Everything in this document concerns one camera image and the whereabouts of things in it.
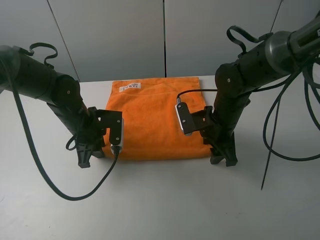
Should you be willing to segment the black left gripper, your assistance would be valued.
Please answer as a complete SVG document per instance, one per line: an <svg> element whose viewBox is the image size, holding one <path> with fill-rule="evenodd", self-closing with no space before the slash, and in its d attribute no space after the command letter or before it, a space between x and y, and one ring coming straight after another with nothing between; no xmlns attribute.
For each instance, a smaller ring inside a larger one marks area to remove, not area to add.
<svg viewBox="0 0 320 240"><path fill-rule="evenodd" d="M75 147L80 168L90 168L91 155L95 158L104 158L103 147L105 146L104 135L106 128L102 127L99 120L102 110L95 106L88 108L89 116L81 121L76 131Z"/></svg>

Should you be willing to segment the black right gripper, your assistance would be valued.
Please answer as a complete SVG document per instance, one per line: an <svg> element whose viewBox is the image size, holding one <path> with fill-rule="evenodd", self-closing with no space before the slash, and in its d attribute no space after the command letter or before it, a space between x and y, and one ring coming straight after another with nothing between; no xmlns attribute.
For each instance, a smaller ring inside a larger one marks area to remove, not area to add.
<svg viewBox="0 0 320 240"><path fill-rule="evenodd" d="M229 133L214 114L212 106L205 106L203 110L191 114L195 130L200 132L205 145L210 145L210 163L219 164L224 158L227 167L238 163L234 133Z"/></svg>

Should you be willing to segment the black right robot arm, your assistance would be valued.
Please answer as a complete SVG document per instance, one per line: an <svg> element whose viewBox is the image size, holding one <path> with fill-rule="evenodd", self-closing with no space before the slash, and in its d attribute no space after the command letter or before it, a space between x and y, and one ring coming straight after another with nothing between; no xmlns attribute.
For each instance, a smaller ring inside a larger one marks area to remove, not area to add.
<svg viewBox="0 0 320 240"><path fill-rule="evenodd" d="M301 74L304 90L320 96L320 85L313 79L313 67L320 62L320 19L315 17L293 32L270 32L259 38L236 25L226 33L242 51L235 62L217 69L214 104L192 113L184 132L201 134L211 146L211 164L225 161L231 167L238 161L234 130L252 93L277 87L286 90Z"/></svg>

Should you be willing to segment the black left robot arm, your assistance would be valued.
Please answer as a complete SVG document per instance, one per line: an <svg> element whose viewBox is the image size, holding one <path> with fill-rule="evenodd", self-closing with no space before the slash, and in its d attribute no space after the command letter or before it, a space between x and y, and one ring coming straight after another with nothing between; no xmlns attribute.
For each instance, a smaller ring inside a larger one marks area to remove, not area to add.
<svg viewBox="0 0 320 240"><path fill-rule="evenodd" d="M96 116L96 107L86 107L81 97L80 83L68 74L56 72L47 61L33 59L38 47L56 48L48 43L33 43L29 50L18 46L1 45L0 88L15 87L23 96L46 102L49 108L70 131L75 140L78 165L90 167L90 158L103 158L103 133Z"/></svg>

